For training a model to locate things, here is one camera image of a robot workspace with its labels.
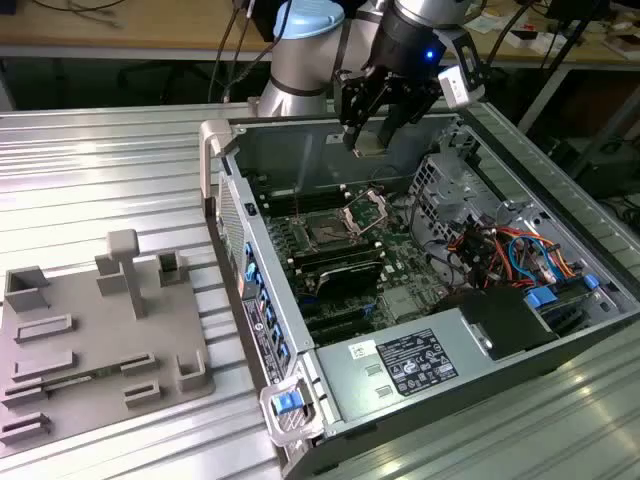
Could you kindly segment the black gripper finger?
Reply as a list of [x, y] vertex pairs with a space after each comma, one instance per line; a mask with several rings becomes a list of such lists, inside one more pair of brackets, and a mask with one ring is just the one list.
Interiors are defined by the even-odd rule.
[[345, 133], [343, 143], [354, 150], [368, 119], [382, 105], [386, 95], [386, 69], [339, 70], [334, 74], [334, 108]]
[[381, 145], [389, 145], [396, 131], [407, 123], [415, 124], [438, 100], [435, 80], [415, 80], [389, 74], [383, 81], [380, 106], [387, 106], [387, 115], [378, 130]]

